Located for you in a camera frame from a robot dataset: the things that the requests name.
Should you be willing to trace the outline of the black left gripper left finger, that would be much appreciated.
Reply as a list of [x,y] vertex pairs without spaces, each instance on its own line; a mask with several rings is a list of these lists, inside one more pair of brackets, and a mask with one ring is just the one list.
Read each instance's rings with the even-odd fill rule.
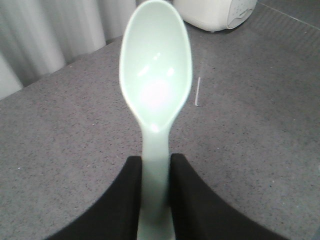
[[142,159],[127,158],[104,194],[50,240],[135,240],[141,206]]

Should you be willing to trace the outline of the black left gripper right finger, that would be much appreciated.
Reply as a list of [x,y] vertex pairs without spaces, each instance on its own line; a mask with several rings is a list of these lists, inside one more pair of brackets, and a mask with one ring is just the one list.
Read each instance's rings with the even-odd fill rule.
[[178,240],[281,240],[217,195],[183,154],[170,158],[169,200]]

